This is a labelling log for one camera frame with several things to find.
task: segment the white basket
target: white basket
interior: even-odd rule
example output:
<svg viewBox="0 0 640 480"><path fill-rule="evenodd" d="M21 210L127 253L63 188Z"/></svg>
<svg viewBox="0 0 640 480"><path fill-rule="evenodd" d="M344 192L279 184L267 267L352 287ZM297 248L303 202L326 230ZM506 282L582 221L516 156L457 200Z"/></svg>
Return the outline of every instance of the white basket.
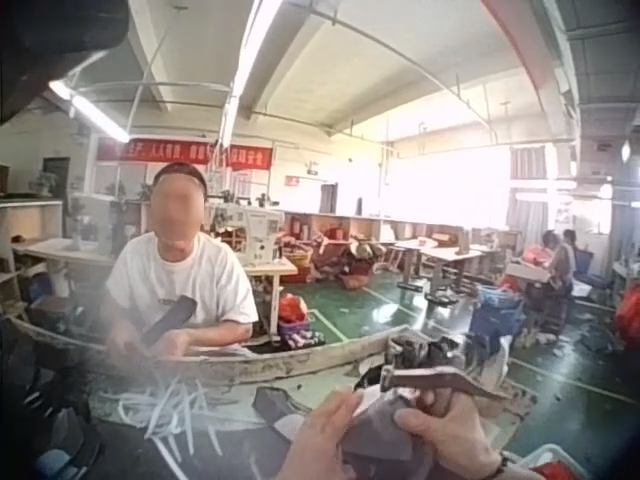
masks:
<svg viewBox="0 0 640 480"><path fill-rule="evenodd" d="M562 448L552 443L541 446L518 462L518 466L531 469L549 462L560 461L578 477L579 480L590 480L589 475Z"/></svg>

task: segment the neck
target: neck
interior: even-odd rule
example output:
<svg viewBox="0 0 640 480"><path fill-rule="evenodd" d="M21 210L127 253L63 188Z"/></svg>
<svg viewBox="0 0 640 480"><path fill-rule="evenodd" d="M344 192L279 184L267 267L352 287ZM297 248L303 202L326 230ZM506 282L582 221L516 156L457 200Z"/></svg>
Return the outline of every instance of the neck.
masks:
<svg viewBox="0 0 640 480"><path fill-rule="evenodd" d="M178 263L186 260L193 252L195 240L187 242L165 242L158 240L158 255L165 262Z"/></svg>

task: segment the chair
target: chair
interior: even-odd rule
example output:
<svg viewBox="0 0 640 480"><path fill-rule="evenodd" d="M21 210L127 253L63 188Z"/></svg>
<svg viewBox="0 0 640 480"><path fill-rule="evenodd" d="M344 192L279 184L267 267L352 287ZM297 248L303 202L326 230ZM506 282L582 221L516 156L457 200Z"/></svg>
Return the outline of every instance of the chair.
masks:
<svg viewBox="0 0 640 480"><path fill-rule="evenodd" d="M589 285L598 290L608 290L611 288L611 282L601 275L592 275L589 273L589 267L593 260L593 252L587 250L575 250L576 255L576 271L573 278Z"/></svg>

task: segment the red sign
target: red sign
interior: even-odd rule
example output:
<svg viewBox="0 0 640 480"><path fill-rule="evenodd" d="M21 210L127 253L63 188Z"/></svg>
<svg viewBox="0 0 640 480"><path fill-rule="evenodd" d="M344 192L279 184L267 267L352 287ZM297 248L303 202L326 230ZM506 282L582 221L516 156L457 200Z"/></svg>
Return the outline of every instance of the red sign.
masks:
<svg viewBox="0 0 640 480"><path fill-rule="evenodd" d="M300 185L300 177L292 177L291 175L284 176L285 187L297 187Z"/></svg>
<svg viewBox="0 0 640 480"><path fill-rule="evenodd" d="M272 148L231 145L227 166L231 170L270 170L272 157Z"/></svg>
<svg viewBox="0 0 640 480"><path fill-rule="evenodd" d="M206 165L213 158L213 151L214 144L209 142L133 138L129 143L123 144L110 138L100 138L96 160Z"/></svg>

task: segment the pile of white strips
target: pile of white strips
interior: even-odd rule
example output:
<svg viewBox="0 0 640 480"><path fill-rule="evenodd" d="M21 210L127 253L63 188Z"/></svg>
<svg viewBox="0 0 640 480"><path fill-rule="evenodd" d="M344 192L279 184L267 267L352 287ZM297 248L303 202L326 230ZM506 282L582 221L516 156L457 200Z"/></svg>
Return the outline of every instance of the pile of white strips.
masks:
<svg viewBox="0 0 640 480"><path fill-rule="evenodd" d="M204 389L200 382L196 381L195 392L190 391L178 377L170 383L159 378L158 383L157 388L149 388L141 393L129 392L118 395L105 393L102 396L118 401L118 414L123 423L145 430L144 438L155 443L165 462L179 480L188 480L188 477L179 466L182 463L182 455L176 443L176 435L185 434L188 454L193 456L195 453L193 425L198 425L200 428L206 426L213 448L219 456L222 456L216 431L264 426L263 423L256 421L239 421L212 413L207 405L209 391ZM235 402L216 399L216 403ZM255 466L253 457L250 459L250 465L256 480L260 480L262 476Z"/></svg>

